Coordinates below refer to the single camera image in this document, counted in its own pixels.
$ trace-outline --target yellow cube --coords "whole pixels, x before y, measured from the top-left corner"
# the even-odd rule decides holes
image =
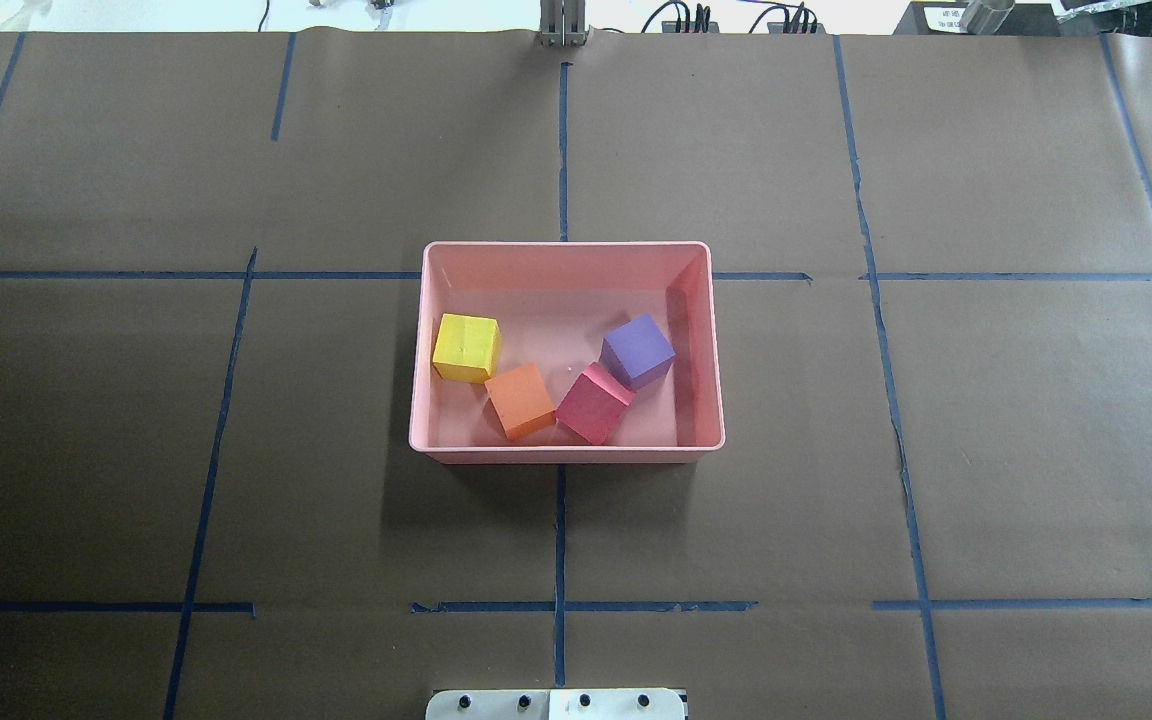
[[[444,313],[434,342],[434,369],[445,381],[486,382],[500,359],[500,325],[492,318]]]

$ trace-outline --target pink box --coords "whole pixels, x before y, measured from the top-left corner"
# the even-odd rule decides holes
[[[430,364],[444,313],[495,318],[499,373],[539,366],[562,397],[598,361],[602,336],[652,314],[675,348],[616,432],[590,446],[561,424],[509,442],[483,386],[446,382]],[[713,275],[702,242],[434,242],[420,266],[412,386],[414,450],[448,464],[695,462],[726,441]]]

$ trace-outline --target gray table surface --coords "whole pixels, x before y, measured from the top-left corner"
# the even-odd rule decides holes
[[[712,247],[723,450],[407,447],[564,234]],[[0,717],[555,683],[1152,717],[1152,40],[0,35]]]

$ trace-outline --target orange cube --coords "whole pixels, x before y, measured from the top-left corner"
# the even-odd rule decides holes
[[[495,408],[503,437],[518,439],[554,424],[554,401],[535,363],[490,378],[484,386]]]

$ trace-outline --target white floor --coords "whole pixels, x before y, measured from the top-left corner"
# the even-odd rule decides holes
[[[339,26],[372,31],[380,12],[369,0],[323,0],[314,8],[308,0],[270,0],[265,29],[285,32],[308,26]],[[712,18],[723,32],[745,32],[764,9],[742,0],[708,0]],[[890,35],[907,0],[813,0],[810,8],[829,32]],[[637,32],[657,8],[657,0],[589,0],[586,13],[593,26],[614,26]],[[265,10],[264,0],[0,0],[0,29],[58,32],[228,32],[255,31]],[[539,0],[397,0],[391,31],[495,31],[536,28]],[[660,18],[672,18],[668,10]]]

